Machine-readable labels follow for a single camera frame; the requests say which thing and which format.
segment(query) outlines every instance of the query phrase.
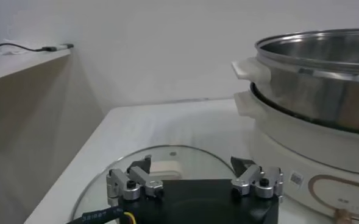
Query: white base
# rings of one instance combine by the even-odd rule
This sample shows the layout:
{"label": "white base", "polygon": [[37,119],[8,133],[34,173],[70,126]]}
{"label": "white base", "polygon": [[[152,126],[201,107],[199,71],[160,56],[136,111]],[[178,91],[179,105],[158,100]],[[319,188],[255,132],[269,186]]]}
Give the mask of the white base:
{"label": "white base", "polygon": [[251,156],[261,166],[281,167],[285,174],[284,193],[325,215],[333,216],[335,208],[347,209],[359,219],[359,175],[306,159],[282,147],[256,126],[254,129]]}
{"label": "white base", "polygon": [[284,147],[317,162],[359,173],[359,135],[322,127],[279,112],[250,91],[235,94],[239,114]]}

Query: white pot handle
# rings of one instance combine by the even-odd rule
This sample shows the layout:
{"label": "white pot handle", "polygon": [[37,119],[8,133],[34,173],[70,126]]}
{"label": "white pot handle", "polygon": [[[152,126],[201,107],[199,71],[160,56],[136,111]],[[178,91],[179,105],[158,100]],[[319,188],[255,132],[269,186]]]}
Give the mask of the white pot handle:
{"label": "white pot handle", "polygon": [[243,61],[234,61],[232,67],[238,79],[245,79],[255,84],[266,83],[271,80],[270,69],[255,57]]}
{"label": "white pot handle", "polygon": [[257,121],[266,119],[265,109],[254,99],[250,91],[235,93],[234,99],[240,116],[251,117]]}

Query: metal clamp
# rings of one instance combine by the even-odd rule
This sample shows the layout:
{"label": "metal clamp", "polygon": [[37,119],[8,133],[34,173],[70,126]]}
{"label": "metal clamp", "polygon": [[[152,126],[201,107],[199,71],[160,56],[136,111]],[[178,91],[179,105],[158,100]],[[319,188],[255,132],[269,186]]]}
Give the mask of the metal clamp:
{"label": "metal clamp", "polygon": [[237,190],[241,196],[250,193],[251,184],[261,178],[261,167],[258,165],[251,165],[248,169],[238,178],[231,181],[233,189]]}
{"label": "metal clamp", "polygon": [[271,167],[263,178],[256,181],[255,193],[260,198],[272,198],[274,195],[282,198],[283,173],[278,167]]}
{"label": "metal clamp", "polygon": [[267,172],[258,165],[251,165],[239,178],[231,181],[232,189],[240,196],[250,194],[251,186],[255,188],[256,196],[272,198],[274,195],[282,201],[283,173],[278,167],[272,167]]}
{"label": "metal clamp", "polygon": [[106,175],[107,198],[110,205],[113,199],[122,196],[125,200],[136,200],[140,197],[141,186],[120,169],[109,170]]}
{"label": "metal clamp", "polygon": [[131,180],[134,180],[144,186],[145,194],[147,196],[155,198],[163,197],[163,182],[149,176],[149,174],[143,171],[140,167],[131,167],[129,170],[129,177]]}

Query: white wall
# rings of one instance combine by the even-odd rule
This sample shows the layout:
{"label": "white wall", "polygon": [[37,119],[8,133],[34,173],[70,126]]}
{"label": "white wall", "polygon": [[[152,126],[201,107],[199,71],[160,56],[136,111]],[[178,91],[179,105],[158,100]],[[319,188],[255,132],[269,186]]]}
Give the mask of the white wall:
{"label": "white wall", "polygon": [[[359,1],[0,0],[0,42],[76,45],[64,65],[0,80],[0,112],[6,114],[0,117],[0,135],[5,131],[9,137],[0,138],[0,173],[8,169],[18,176],[13,182],[15,173],[6,172],[0,183],[6,183],[4,192],[32,184],[13,192],[16,204],[10,208],[22,203],[23,211],[15,215],[28,214],[109,109],[231,97],[248,83],[236,80],[230,62],[255,55],[260,38],[344,27],[359,27]],[[59,66],[68,69],[34,75]],[[30,90],[15,98],[9,85],[18,88],[30,79],[51,97],[17,106]],[[19,116],[9,112],[15,110]]]}
{"label": "white wall", "polygon": [[0,0],[7,4],[0,24],[8,23],[10,37],[76,44],[105,113],[231,97],[246,84],[229,63],[254,55],[260,38],[359,27],[359,1],[352,0]]}

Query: pot rim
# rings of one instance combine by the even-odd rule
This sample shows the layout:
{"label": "pot rim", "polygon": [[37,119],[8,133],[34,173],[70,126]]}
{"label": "pot rim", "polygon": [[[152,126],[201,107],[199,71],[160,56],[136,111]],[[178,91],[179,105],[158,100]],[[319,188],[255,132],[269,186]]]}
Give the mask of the pot rim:
{"label": "pot rim", "polygon": [[293,57],[289,55],[273,53],[262,49],[262,47],[267,44],[275,43],[281,40],[292,40],[292,39],[308,38],[308,37],[332,37],[332,36],[340,36],[340,35],[359,35],[359,29],[314,30],[307,32],[296,32],[296,33],[287,33],[283,35],[275,35],[257,41],[255,44],[255,48],[258,50],[258,53],[260,55],[281,63],[305,66],[308,68],[318,68],[328,71],[337,71],[337,72],[343,71],[343,72],[359,73],[359,63],[325,61],[325,60],[318,60],[311,58]]}

